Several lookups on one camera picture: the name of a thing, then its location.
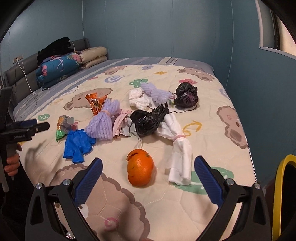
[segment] mattress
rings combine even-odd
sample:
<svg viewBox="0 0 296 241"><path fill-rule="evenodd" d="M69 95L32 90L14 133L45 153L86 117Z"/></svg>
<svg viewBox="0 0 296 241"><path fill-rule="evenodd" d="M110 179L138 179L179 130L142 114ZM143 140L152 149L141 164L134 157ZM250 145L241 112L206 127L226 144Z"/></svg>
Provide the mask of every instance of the mattress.
<svg viewBox="0 0 296 241"><path fill-rule="evenodd" d="M203 78L194 69L208 73ZM198 88L195 110L175 113L190 141L193 160L202 155L212 168L238 184L251 186L255 171L239 117L223 86L208 64L179 58L126 58L109 60L78 72L59 84L28 96L16 107L16 120L36 118L48 121L48 131L22 143L20 160L28 177L36 184L58 185L85 169L95 157L103 161L103 173L85 204L82 215L100 240L196 240L213 217L217 206L210 202L192 167L192 183L179 186L168 182L165 163L172 152L172 141L155 134L144 137L142 149L154 160L156 176L144 188L128 181L127 154L136 149L136 136L113 141L97 141L85 161L73 164L64 159L65 138L55 139L60 115L73 116L84 129L92 111L85 95L100 89L109 98L118 99L121 109L130 109L128 93L142 81L157 88L176 91L182 82ZM61 222L69 229L60 206ZM239 213L235 209L222 239L229 236Z"/></svg>

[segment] folded blanket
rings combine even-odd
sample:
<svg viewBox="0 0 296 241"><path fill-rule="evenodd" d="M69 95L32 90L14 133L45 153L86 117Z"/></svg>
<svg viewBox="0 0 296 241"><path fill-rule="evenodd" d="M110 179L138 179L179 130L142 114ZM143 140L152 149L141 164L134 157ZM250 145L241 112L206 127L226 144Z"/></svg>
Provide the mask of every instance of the folded blanket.
<svg viewBox="0 0 296 241"><path fill-rule="evenodd" d="M90 68L90 67L92 67L92 66L94 66L96 64L99 64L101 62L104 62L106 60L107 60L106 56L101 56L101 57L95 58L94 60L91 60L91 61L89 61L89 62L87 62L85 64L82 64L81 68L82 69L88 69L88 68Z"/></svg>
<svg viewBox="0 0 296 241"><path fill-rule="evenodd" d="M71 44L69 43L69 38L64 37L61 39L58 39L54 42L52 42L50 45L42 49L41 51L38 51L38 56L37 56L37 63L38 66L42 63L43 60L46 58L53 56L53 55L58 55L58 54L67 54L70 52L73 52L73 49L69 48Z"/></svg>
<svg viewBox="0 0 296 241"><path fill-rule="evenodd" d="M39 85L40 88L50 88L50 87L56 85L57 83L63 81L64 79L67 79L68 77L70 77L71 75L73 75L73 74L75 74L77 72L78 72L78 69L75 69L73 71L70 71L67 74L64 74L61 77L58 77L58 78L56 78L56 79L54 79L52 81L46 82L46 83L44 83L42 81L38 81L38 85Z"/></svg>
<svg viewBox="0 0 296 241"><path fill-rule="evenodd" d="M79 54L81 59L81 64L85 64L91 60L94 60L98 57L104 56L107 54L107 49L105 47L94 47L82 50Z"/></svg>
<svg viewBox="0 0 296 241"><path fill-rule="evenodd" d="M81 60L76 53L52 59L41 64L41 66L36 70L36 80L40 87L48 87L47 85L52 86L52 81L57 83L73 74L74 71L77 71L80 66L80 62Z"/></svg>

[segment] electrical outlet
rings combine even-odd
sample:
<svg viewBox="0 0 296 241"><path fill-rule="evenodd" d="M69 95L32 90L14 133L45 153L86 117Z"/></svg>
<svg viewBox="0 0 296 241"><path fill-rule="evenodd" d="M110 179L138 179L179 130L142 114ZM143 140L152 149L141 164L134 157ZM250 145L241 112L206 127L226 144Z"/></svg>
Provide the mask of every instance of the electrical outlet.
<svg viewBox="0 0 296 241"><path fill-rule="evenodd" d="M16 63L17 60L21 60L24 56L21 54L20 56L13 59L13 63Z"/></svg>

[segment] quilted bedspread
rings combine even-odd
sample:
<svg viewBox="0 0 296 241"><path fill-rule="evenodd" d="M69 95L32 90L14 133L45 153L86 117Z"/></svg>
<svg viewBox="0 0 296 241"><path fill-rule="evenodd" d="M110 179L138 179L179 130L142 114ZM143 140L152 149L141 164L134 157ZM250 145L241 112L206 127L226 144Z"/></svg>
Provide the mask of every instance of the quilted bedspread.
<svg viewBox="0 0 296 241"><path fill-rule="evenodd" d="M197 108L175 113L192 145L192 161L202 155L225 178L233 178L240 185L251 186L255 182L243 128L218 79L194 68L174 65L113 66L58 98L48 100L49 104L31 117L39 122L48 121L50 129L22 144L21 161L33 184L58 185L85 169L95 157L102 159L103 173L86 203L79 207L100 240L194 241L213 217L217 206L210 202L193 167L189 186L168 182L165 162L172 151L172 141L155 134L143 138L142 148L152 156L156 176L148 186L137 188L128 181L126 161L127 154L138 144L136 136L97 141L80 164L62 158L65 138L59 142L55 139L60 115L73 116L79 129L88 125L93 113L85 99L87 93L108 94L109 98L120 101L121 109L130 109L129 90L139 87L141 82L153 83L172 93L182 82L196 86ZM229 236L238 208L222 239ZM69 228L58 205L57 210L62 223Z"/></svg>

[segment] orange snack wrapper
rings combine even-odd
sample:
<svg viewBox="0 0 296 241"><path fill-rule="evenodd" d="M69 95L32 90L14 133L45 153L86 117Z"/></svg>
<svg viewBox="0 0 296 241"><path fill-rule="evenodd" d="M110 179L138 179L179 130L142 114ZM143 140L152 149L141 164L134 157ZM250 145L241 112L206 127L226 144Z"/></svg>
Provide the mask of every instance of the orange snack wrapper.
<svg viewBox="0 0 296 241"><path fill-rule="evenodd" d="M85 96L87 101L91 105L91 111L93 112L94 116L97 115L103 108L103 103L107 99L107 95L98 98L97 93L90 93Z"/></svg>

